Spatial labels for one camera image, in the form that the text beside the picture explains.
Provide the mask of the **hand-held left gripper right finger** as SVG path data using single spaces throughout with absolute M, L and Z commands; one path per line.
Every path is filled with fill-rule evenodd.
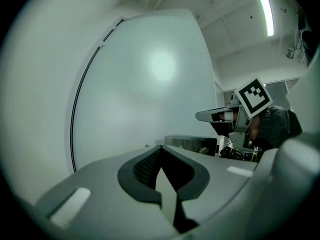
M 176 192 L 173 225 L 180 233 L 203 224 L 225 207 L 258 165 L 173 146 L 163 146 L 160 156 L 161 168 Z

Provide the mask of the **black chair parts with yellow ties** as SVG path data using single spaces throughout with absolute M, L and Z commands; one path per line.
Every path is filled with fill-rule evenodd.
M 250 151 L 239 150 L 230 146 L 226 146 L 220 151 L 219 157 L 225 158 L 225 159 L 231 159 L 231 160 L 258 163 L 261 160 L 263 153 L 264 152 L 259 149 L 254 152 L 250 152 Z

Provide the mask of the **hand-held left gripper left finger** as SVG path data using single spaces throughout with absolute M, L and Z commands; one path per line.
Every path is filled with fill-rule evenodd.
M 169 240 L 179 233 L 164 216 L 156 190 L 162 147 L 92 162 L 64 179 L 36 208 L 79 240 Z

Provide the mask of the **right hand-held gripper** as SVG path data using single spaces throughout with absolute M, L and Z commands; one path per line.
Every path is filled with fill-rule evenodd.
M 230 106 L 199 111 L 195 118 L 210 123 L 218 136 L 229 136 L 235 149 L 252 149 L 258 136 L 260 116 L 272 98 L 258 77 L 254 77 L 231 95 Z

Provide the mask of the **window blinds partition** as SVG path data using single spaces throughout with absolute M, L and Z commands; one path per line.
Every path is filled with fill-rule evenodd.
M 291 91 L 298 80 L 298 78 L 295 78 L 265 84 L 264 86 L 269 92 L 273 101 L 271 106 L 278 106 L 284 108 L 285 110 L 292 110 L 292 106 L 289 103 L 286 95 Z

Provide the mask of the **ceiling strip light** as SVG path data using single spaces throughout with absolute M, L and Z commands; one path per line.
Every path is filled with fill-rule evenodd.
M 275 30 L 274 30 L 274 20 L 273 20 L 273 13 L 272 13 L 270 0 L 260 0 L 260 3 L 264 13 L 267 36 L 271 37 L 274 35 Z

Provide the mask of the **metal door lever handle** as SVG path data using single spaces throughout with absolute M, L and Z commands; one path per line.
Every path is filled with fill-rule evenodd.
M 174 146 L 191 152 L 215 156 L 219 151 L 219 145 L 216 138 L 190 136 L 190 135 L 167 135 L 164 137 L 164 145 Z

